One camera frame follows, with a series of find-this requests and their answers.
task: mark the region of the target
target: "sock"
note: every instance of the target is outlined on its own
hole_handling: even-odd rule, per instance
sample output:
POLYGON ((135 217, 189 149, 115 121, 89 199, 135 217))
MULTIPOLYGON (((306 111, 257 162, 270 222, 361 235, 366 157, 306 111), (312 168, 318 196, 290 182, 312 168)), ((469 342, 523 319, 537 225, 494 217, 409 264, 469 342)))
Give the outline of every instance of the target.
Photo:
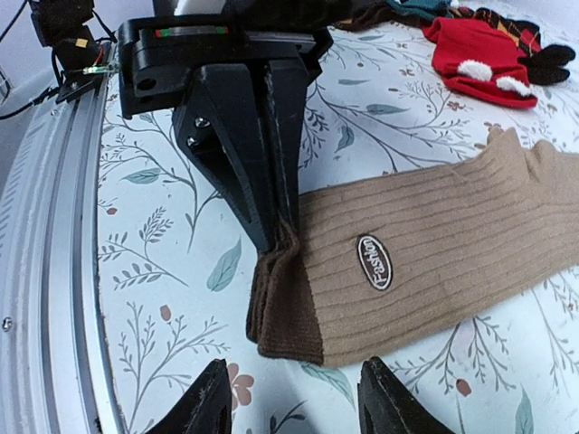
POLYGON ((227 0, 223 10, 253 30, 312 32, 382 0, 227 0))
POLYGON ((347 22, 334 24, 336 28, 349 32, 363 32, 381 23, 396 21, 418 27, 423 22, 431 23, 439 16, 451 17, 450 0, 383 0, 378 5, 356 11, 347 22))
POLYGON ((456 165, 301 198, 301 241, 260 258, 248 336, 336 367, 455 326, 579 264, 579 156, 514 130, 456 165))
POLYGON ((564 45, 549 45, 532 57, 523 57, 519 63, 527 67, 528 79, 539 86, 550 86, 569 78, 569 70, 562 68, 575 58, 575 51, 564 45))
POLYGON ((505 34, 481 21, 447 18, 437 18, 423 32, 436 43, 432 66, 450 89, 515 109, 531 109, 537 104, 530 95, 527 69, 518 63, 517 46, 505 34), (499 86, 498 81, 505 77, 520 86, 499 86))
POLYGON ((562 67, 574 60, 575 51, 558 44, 541 48, 541 29, 535 23, 511 20, 484 7, 476 11, 468 7, 452 8, 451 14, 456 18, 483 21, 491 28, 506 34, 518 47, 518 61, 527 66, 531 83, 547 86, 569 78, 569 71, 562 67))

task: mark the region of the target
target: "plaid fabric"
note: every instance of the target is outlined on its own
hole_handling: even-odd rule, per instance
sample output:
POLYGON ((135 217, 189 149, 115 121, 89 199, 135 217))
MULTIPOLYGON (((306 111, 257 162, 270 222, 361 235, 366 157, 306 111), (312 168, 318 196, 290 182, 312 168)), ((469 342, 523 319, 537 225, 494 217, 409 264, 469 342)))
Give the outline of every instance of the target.
POLYGON ((541 51, 541 32, 539 26, 529 21, 515 21, 497 14, 495 11, 481 7, 476 11, 468 7, 451 9, 455 18, 470 18, 481 20, 508 35, 527 57, 532 57, 541 51))

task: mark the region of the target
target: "tan ribbed sock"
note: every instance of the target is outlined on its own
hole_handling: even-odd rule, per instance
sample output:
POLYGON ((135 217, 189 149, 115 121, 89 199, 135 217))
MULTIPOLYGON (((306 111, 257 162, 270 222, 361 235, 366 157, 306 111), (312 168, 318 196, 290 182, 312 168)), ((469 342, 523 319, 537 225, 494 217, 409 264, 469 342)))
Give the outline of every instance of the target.
POLYGON ((579 264, 579 156, 514 130, 457 165, 301 199, 301 246, 260 258, 248 336, 261 354, 357 363, 456 325, 579 264))

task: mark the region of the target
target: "red cloth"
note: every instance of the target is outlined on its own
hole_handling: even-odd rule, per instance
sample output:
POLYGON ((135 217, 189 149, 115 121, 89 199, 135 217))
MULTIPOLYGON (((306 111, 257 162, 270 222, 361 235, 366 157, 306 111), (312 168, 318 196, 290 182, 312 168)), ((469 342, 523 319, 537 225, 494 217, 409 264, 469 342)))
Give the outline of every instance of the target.
POLYGON ((536 106, 535 96, 523 97, 497 86, 501 77, 512 77, 529 86, 527 68, 517 61, 517 46, 504 33, 482 21, 451 18, 437 18, 422 31, 426 39, 436 43, 432 66, 448 88, 515 109, 536 106), (459 65, 464 61, 487 64, 493 72, 491 81, 459 75, 459 65))

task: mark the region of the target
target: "green fabric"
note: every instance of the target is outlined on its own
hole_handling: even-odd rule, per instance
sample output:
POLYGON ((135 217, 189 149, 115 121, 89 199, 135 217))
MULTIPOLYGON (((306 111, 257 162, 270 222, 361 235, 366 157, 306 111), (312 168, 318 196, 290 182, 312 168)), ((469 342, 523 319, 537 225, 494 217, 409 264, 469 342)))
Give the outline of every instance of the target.
POLYGON ((396 0, 385 0, 400 16, 415 16, 432 22, 439 16, 452 18, 449 12, 450 0, 408 0, 398 3, 396 0))

